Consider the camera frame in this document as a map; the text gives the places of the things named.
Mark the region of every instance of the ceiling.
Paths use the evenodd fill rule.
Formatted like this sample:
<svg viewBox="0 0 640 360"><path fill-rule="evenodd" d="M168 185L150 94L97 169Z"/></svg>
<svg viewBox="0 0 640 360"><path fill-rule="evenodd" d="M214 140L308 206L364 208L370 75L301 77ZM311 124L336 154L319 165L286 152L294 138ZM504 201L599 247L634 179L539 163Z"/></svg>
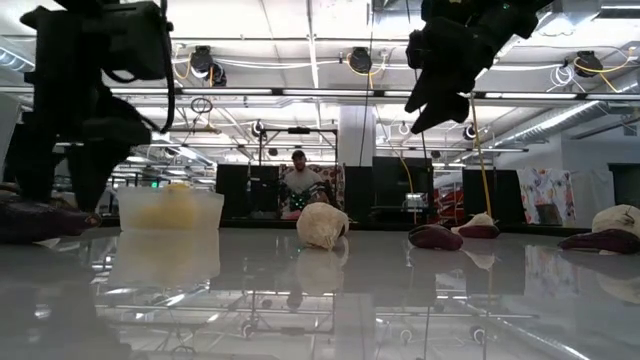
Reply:
<svg viewBox="0 0 640 360"><path fill-rule="evenodd" d="M402 4L404 2L395 2L394 6L399 9ZM412 9L416 10L416 4L419 2L411 1L410 4ZM11 41L17 51L33 56L35 33L21 25L18 17L38 5L52 10L58 7L53 1L36 0L5 0L3 5L0 10L0 35ZM374 89L412 89L416 74L406 67L406 39L411 30L421 28L424 23L415 11L412 11L409 23L404 11L395 10L389 13L374 12L371 26L368 8L367 0L174 0L169 1L168 18L175 26L172 33L174 56L177 59L185 59L195 45L211 45L213 56L223 63L228 87L364 90L367 87L367 77L357 76L346 64L340 63L340 59L344 59L354 46L368 47L368 42L373 37L374 64L384 62L385 65L385 68L372 78ZM615 67L625 63L630 53L629 47L636 46L638 43L635 41L640 37L640 20L636 19L595 18L575 25L567 25L561 21L556 21L553 26L547 24L548 20L546 23L542 22L530 39L516 42L514 47L499 59L494 69L478 80L476 89L580 92L580 87L585 91L601 88L604 82L600 77L575 77L574 80L578 84L569 82L566 86L554 86L555 69L540 67L561 64L565 58L572 60L578 50L593 50L605 67ZM308 40L310 34L314 41ZM317 76L314 75L314 63L318 64ZM635 61L630 61L625 68L608 74L609 79L613 80L634 71L636 66L638 65ZM184 75L186 70L184 63L176 65L179 74ZM0 70L0 84L20 84L20 79L13 73ZM176 84L184 87L208 85L192 75L184 80L178 79ZM136 82L131 86L165 85L160 81ZM144 100L140 96L128 99ZM319 104L315 101L293 102L277 108L273 104L282 99L251 99L255 99L256 103L252 103L250 108L216 106L210 114L201 116L197 127L204 127L208 123L211 127L219 128L222 134L199 133L189 136L188 141L194 144L253 143L255 138L247 135L250 135L251 123L257 119L262 119L267 126L275 128L318 125L322 128L335 128L341 120L339 101L324 101ZM218 97L212 100L238 102L242 98ZM260 106L260 101L263 104L268 102L269 107ZM539 105L520 105L527 104L479 105L478 125L487 130L483 135L484 140L498 137L545 110ZM405 113L403 107L402 101L376 104L374 112L377 119L386 125L384 130L379 127L377 136L388 137L389 143L394 146L419 145L419 136L411 137L399 131L403 123L411 126L417 117L417 114ZM140 110L160 124L166 117L164 106L147 105L140 107ZM186 129L187 124L193 124L197 115L190 111L188 106L183 114L186 115L187 121L177 114L175 127ZM425 140L430 146L468 146L469 143L465 143L462 138L462 131L470 121L471 119L468 119L466 124L441 124L425 132ZM176 141L184 141L186 135L176 133L172 134L172 137ZM273 144L293 142L317 145L319 138L283 134L278 136ZM231 158L231 155L236 153L224 152L220 157L219 150L200 150L205 155L215 155L215 161L224 161L225 156L229 155ZM310 157L321 158L325 155L312 152Z"/></svg>

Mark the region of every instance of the colorful poster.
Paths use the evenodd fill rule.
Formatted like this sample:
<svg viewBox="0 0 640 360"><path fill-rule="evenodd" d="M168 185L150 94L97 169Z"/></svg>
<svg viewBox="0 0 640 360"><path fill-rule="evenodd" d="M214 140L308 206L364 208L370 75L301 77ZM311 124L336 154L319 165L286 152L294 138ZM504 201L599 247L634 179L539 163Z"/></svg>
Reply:
<svg viewBox="0 0 640 360"><path fill-rule="evenodd" d="M527 224L575 226L571 173L564 170L518 170Z"/></svg>

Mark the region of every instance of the pipe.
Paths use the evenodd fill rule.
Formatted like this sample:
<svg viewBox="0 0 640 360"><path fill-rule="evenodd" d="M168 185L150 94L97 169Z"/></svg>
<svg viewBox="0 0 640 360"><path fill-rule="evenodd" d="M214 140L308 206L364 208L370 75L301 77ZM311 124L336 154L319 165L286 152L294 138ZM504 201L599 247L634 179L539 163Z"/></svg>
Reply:
<svg viewBox="0 0 640 360"><path fill-rule="evenodd" d="M622 94L637 94L638 74L639 72L633 71L620 79L614 80L614 86L620 91L615 95L622 98L624 96ZM598 90L602 91L605 87L606 85L603 85ZM522 141L534 142L576 125L608 115L611 112L612 106L606 100L582 101L570 108L550 110L502 134L498 137L495 145L507 146Z"/></svg>

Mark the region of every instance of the clear plastic container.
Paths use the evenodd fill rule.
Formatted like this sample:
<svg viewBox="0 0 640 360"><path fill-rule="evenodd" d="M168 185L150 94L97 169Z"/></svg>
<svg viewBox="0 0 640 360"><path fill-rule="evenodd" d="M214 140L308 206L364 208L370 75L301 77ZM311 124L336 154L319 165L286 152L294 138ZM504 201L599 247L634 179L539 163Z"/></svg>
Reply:
<svg viewBox="0 0 640 360"><path fill-rule="evenodd" d="M201 231L220 227L224 195L187 187L120 188L120 227Z"/></svg>

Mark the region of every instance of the pillar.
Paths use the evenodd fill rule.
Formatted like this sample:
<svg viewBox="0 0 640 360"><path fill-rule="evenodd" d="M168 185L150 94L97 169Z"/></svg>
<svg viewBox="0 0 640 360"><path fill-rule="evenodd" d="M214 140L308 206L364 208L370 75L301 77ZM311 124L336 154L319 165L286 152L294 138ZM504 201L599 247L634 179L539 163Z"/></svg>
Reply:
<svg viewBox="0 0 640 360"><path fill-rule="evenodd" d="M373 106L342 106L338 125L338 163L372 166L376 153L376 117Z"/></svg>

